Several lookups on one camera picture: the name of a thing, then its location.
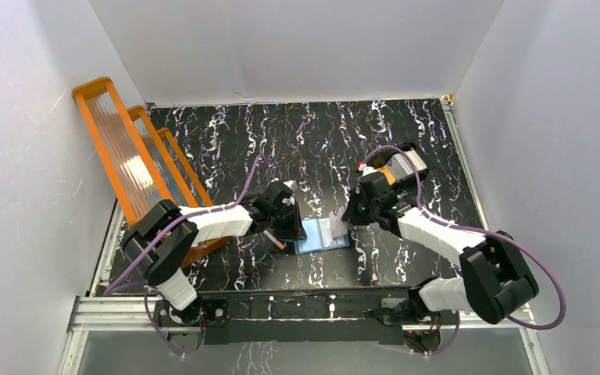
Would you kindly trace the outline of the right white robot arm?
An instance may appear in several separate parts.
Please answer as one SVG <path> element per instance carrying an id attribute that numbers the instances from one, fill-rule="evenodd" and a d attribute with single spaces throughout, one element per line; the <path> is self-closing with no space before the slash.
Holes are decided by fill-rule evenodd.
<path id="1" fill-rule="evenodd" d="M 539 293 L 520 250 L 504 234 L 482 234 L 442 225 L 419 206 L 401 200 L 381 172 L 360 177 L 342 219 L 352 226 L 377 224 L 447 259 L 460 277 L 434 278 L 409 293 L 409 315 L 429 323 L 443 310 L 477 314 L 496 324 Z"/>

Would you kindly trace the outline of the white striped credit card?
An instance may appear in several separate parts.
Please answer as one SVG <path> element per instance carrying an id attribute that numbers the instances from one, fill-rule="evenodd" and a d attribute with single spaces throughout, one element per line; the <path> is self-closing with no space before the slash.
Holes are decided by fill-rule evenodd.
<path id="1" fill-rule="evenodd" d="M 333 239 L 342 238 L 348 233 L 348 225 L 343 220 L 345 207 L 340 207 L 329 212 L 328 223 L 330 226 L 330 234 Z"/>

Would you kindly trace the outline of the blue leather card holder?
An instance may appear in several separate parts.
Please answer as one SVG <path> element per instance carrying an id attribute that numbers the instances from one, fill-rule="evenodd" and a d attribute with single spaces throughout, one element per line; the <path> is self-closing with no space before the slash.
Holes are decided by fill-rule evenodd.
<path id="1" fill-rule="evenodd" d="M 297 255 L 347 248 L 350 245 L 348 233 L 336 239 L 331 237 L 328 218 L 303 220 L 302 229 L 306 238 L 294 242 Z"/>

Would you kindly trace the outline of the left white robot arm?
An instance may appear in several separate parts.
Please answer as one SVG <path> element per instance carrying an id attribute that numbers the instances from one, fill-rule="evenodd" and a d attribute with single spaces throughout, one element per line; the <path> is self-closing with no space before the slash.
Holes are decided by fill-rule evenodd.
<path id="1" fill-rule="evenodd" d="M 174 318 L 192 325 L 201 318 L 202 304 L 181 267 L 189 251 L 212 240 L 266 230 L 280 241 L 306 238 L 294 192 L 279 180 L 226 205 L 190 208 L 164 199 L 124 235 L 121 252 L 130 265 L 123 275 L 138 271 L 172 306 Z"/>

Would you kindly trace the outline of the white credit card stack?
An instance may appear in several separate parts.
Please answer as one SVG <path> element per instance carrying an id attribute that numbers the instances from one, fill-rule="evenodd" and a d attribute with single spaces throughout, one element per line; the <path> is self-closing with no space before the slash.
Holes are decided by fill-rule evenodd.
<path id="1" fill-rule="evenodd" d="M 427 169 L 427 164 L 422 160 L 416 150 L 410 150 L 393 155 L 387 164 L 392 176 L 400 180 L 412 176 L 415 172 L 422 173 Z"/>

